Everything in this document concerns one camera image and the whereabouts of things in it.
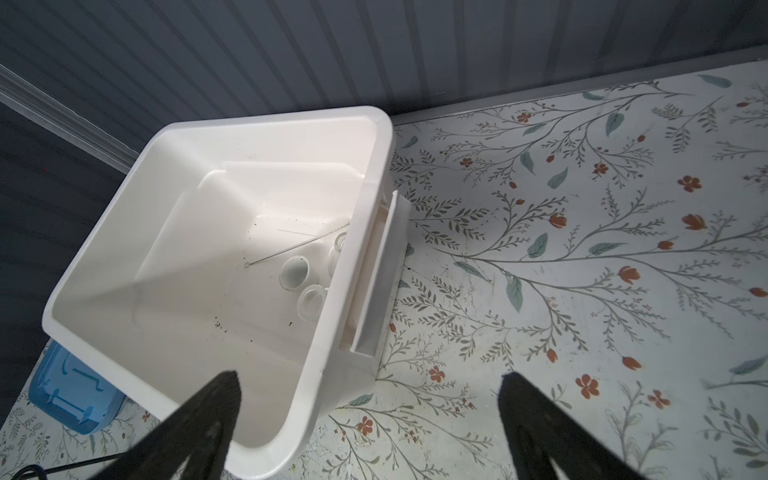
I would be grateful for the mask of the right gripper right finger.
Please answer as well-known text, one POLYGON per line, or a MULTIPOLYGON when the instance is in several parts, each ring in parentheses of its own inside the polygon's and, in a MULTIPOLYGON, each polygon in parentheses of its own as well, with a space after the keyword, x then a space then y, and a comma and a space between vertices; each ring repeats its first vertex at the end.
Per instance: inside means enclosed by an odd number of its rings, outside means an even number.
POLYGON ((502 379, 501 423, 519 479, 640 479, 523 375, 502 379))

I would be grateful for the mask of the clear glass beaker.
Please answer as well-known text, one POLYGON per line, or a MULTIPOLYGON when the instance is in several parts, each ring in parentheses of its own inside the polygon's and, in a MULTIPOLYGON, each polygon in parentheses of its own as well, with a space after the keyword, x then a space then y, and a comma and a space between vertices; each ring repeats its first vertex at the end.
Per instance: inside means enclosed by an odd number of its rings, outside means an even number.
POLYGON ((308 323, 316 324, 321 316, 328 289, 320 284, 307 286, 297 301, 298 317, 308 323))

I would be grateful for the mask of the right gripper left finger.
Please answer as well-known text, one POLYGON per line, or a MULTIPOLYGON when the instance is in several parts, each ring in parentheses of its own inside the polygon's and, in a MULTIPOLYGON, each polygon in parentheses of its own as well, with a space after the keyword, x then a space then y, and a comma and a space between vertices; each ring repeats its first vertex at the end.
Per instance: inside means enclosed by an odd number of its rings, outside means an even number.
POLYGON ((96 479, 218 479, 241 406, 234 371, 224 371, 96 479))

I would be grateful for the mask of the thin wire test tube brush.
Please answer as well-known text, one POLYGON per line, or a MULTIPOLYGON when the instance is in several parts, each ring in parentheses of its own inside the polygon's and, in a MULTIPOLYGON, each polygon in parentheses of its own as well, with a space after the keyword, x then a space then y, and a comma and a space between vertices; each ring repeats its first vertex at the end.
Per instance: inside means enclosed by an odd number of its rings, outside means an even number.
POLYGON ((332 223, 324 226, 319 233, 315 234, 314 236, 310 237, 309 239, 303 240, 303 241, 301 241, 299 243, 295 243, 295 244, 290 245, 288 247, 285 247, 285 248, 283 248, 281 250, 278 250, 278 251, 276 251, 274 253, 271 253, 271 254, 269 254, 267 256, 263 256, 261 258, 258 258, 256 260, 246 261, 243 264, 243 267, 245 269, 247 269, 247 268, 249 268, 252 265, 255 265, 255 264, 258 264, 258 263, 261 263, 261 262, 264 262, 264 261, 271 260, 272 258, 278 257, 278 256, 283 255, 285 253, 291 252, 293 250, 299 249, 301 247, 304 247, 306 245, 309 245, 311 243, 319 241, 319 240, 321 240, 321 239, 323 239, 323 238, 325 238, 325 237, 327 237, 329 235, 333 235, 333 234, 335 234, 337 232, 342 232, 345 229, 347 229, 350 226, 350 224, 351 224, 350 220, 342 220, 341 222, 332 222, 332 223))

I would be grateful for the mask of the white plastic storage bin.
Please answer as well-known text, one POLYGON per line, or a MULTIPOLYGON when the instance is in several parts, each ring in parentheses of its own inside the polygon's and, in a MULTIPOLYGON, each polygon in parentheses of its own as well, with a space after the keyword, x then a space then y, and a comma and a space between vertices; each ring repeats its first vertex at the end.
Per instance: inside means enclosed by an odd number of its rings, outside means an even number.
POLYGON ((42 315, 44 331, 159 419, 237 373, 226 470, 266 479, 317 420, 374 386, 407 244, 390 117, 371 106, 171 124, 145 146, 42 315), (245 269, 350 220, 333 235, 245 269), (328 289, 316 324, 284 290, 306 257, 328 289))

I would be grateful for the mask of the clear glass flask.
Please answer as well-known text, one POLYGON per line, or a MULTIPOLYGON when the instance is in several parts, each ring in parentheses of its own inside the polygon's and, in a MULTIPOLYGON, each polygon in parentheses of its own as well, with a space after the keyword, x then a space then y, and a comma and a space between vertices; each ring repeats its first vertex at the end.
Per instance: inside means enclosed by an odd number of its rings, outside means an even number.
POLYGON ((335 237, 333 238, 333 243, 329 250, 328 262, 327 262, 327 271, 330 278, 334 276, 336 267, 340 259, 340 255, 343 250, 346 235, 347 235, 347 232, 343 230, 340 233, 336 234, 335 237))

